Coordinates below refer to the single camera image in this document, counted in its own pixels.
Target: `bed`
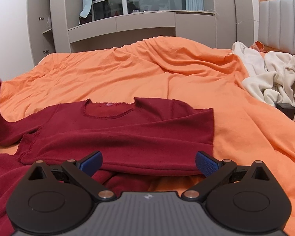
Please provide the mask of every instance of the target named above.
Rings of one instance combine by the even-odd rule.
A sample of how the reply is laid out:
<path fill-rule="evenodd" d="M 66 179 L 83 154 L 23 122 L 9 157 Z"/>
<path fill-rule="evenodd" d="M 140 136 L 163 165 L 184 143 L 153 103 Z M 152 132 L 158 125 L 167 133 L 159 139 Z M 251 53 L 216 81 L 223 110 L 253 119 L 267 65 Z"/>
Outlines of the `bed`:
<path fill-rule="evenodd" d="M 30 72 L 2 83 L 0 111 L 6 120 L 17 121 L 59 103 L 88 98 L 132 103 L 134 97 L 214 108 L 214 157 L 239 165 L 264 161 L 292 202 L 285 232 L 295 236 L 295 122 L 250 96 L 241 84 L 246 77 L 245 66 L 231 50 L 160 36 L 121 48 L 50 54 Z M 17 147 L 0 147 L 0 154 L 14 154 Z M 181 193 L 202 178 L 159 177 L 149 190 Z M 6 214 L 1 205 L 2 219 Z"/>
<path fill-rule="evenodd" d="M 295 54 L 295 0 L 259 0 L 259 36 L 264 51 Z"/>

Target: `shirt sleeve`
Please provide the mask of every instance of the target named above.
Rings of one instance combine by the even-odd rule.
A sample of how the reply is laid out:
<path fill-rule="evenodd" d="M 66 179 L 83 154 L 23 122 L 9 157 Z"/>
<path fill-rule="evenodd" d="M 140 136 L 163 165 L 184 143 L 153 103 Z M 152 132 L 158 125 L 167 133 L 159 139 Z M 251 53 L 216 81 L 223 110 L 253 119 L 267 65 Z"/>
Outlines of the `shirt sleeve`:
<path fill-rule="evenodd" d="M 53 116 L 56 109 L 57 105 L 49 106 L 16 122 L 7 122 L 0 113 L 0 146 L 12 145 L 24 134 L 34 133 Z"/>

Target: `red sweatshirt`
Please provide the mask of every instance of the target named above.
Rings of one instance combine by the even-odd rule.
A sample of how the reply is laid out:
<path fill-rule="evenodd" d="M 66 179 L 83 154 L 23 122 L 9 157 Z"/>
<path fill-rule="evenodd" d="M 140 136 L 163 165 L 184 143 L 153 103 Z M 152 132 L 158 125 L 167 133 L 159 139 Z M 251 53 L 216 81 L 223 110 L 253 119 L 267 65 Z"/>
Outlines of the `red sweatshirt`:
<path fill-rule="evenodd" d="M 0 115 L 0 145 L 20 141 L 16 154 L 0 154 L 0 236 L 13 232 L 5 204 L 36 160 L 54 165 L 100 150 L 103 166 L 95 180 L 117 194 L 146 191 L 152 176 L 199 174 L 195 154 L 212 153 L 213 134 L 213 109 L 160 98 L 59 104 L 17 122 Z"/>

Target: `cabinet door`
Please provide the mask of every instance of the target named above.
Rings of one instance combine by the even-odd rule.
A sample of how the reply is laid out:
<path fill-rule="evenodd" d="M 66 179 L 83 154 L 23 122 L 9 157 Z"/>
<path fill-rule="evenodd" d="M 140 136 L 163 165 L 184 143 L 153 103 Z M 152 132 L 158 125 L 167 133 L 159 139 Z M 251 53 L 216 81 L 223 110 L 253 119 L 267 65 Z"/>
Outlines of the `cabinet door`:
<path fill-rule="evenodd" d="M 176 13 L 176 36 L 216 48 L 215 17 L 213 15 Z"/>
<path fill-rule="evenodd" d="M 47 30 L 46 23 L 49 11 L 49 0 L 27 0 L 29 43 L 34 65 L 37 65 L 48 55 L 44 47 L 44 37 L 42 33 Z"/>
<path fill-rule="evenodd" d="M 43 45 L 44 45 L 45 56 L 55 52 L 55 45 L 53 42 L 52 31 L 49 31 L 48 33 L 43 35 Z"/>
<path fill-rule="evenodd" d="M 38 21 L 38 23 L 41 26 L 41 33 L 50 29 L 49 26 L 47 26 L 47 20 L 50 16 L 50 1 L 49 0 L 39 0 L 39 18 L 41 20 Z"/>

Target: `gray cabinet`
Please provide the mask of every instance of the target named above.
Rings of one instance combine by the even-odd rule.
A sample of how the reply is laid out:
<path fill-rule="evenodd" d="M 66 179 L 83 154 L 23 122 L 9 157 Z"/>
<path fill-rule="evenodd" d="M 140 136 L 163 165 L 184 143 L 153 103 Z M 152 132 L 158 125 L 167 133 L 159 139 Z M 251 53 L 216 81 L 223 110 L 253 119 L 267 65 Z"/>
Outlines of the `gray cabinet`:
<path fill-rule="evenodd" d="M 175 27 L 175 13 L 173 11 L 133 13 L 116 17 L 116 23 L 118 31 Z"/>
<path fill-rule="evenodd" d="M 117 32 L 116 19 L 105 18 L 74 27 L 68 31 L 70 43 Z"/>
<path fill-rule="evenodd" d="M 214 16 L 176 13 L 175 22 L 176 36 L 216 47 Z"/>
<path fill-rule="evenodd" d="M 29 43 L 34 65 L 55 52 L 52 29 L 47 26 L 49 16 L 49 0 L 27 0 Z"/>

